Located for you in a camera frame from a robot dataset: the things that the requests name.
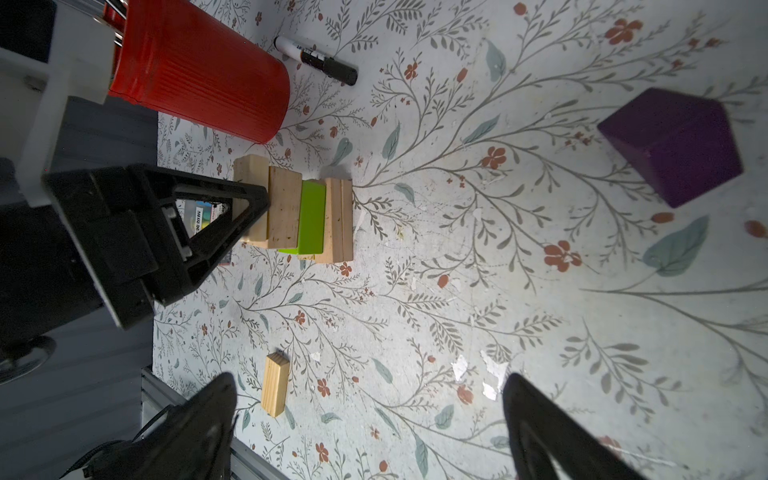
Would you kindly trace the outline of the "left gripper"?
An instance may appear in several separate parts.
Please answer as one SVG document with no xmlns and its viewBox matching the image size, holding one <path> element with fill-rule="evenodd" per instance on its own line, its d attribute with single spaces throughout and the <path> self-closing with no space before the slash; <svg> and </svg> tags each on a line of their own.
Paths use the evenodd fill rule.
<svg viewBox="0 0 768 480">
<path fill-rule="evenodd" d="M 265 187 L 149 165 L 47 174 L 42 184 L 122 329 L 194 292 L 270 207 Z M 190 238 L 178 200 L 227 213 Z"/>
</svg>

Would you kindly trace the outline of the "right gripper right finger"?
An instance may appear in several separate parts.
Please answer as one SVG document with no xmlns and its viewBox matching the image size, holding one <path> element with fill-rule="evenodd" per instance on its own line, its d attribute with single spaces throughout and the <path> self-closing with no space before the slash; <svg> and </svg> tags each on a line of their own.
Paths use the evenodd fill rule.
<svg viewBox="0 0 768 480">
<path fill-rule="evenodd" d="M 519 478 L 557 479 L 554 463 L 571 479 L 643 478 L 522 375 L 508 377 L 502 400 Z"/>
</svg>

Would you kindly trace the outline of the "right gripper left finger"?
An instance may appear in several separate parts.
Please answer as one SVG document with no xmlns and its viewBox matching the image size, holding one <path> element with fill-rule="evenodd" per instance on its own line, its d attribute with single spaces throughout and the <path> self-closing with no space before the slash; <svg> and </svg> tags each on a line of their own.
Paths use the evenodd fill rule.
<svg viewBox="0 0 768 480">
<path fill-rule="evenodd" d="M 227 479 L 231 476 L 237 391 L 222 373 L 169 411 L 147 436 L 102 454 L 86 479 Z"/>
</svg>

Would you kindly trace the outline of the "green block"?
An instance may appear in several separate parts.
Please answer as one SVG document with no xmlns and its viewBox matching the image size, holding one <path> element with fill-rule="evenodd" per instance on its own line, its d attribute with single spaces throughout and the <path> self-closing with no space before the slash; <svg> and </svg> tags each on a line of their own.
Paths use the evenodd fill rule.
<svg viewBox="0 0 768 480">
<path fill-rule="evenodd" d="M 302 182 L 297 246 L 280 252 L 295 255 L 317 255 L 324 249 L 326 186 L 322 182 Z"/>
</svg>

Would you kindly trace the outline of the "purple block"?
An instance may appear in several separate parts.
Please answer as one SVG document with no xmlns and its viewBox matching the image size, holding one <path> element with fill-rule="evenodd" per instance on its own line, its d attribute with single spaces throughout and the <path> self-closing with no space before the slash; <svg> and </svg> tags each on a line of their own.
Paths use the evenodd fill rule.
<svg viewBox="0 0 768 480">
<path fill-rule="evenodd" d="M 717 100 L 649 88 L 598 130 L 672 208 L 744 172 L 728 113 Z"/>
</svg>

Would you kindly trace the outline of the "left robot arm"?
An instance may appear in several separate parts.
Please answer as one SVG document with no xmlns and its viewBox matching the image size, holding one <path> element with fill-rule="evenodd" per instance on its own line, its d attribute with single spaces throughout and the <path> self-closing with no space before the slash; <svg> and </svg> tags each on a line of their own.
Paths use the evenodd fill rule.
<svg viewBox="0 0 768 480">
<path fill-rule="evenodd" d="M 99 309 L 121 329 L 194 292 L 269 209 L 258 185 L 146 164 L 46 174 L 49 202 L 1 208 L 1 380 Z"/>
</svg>

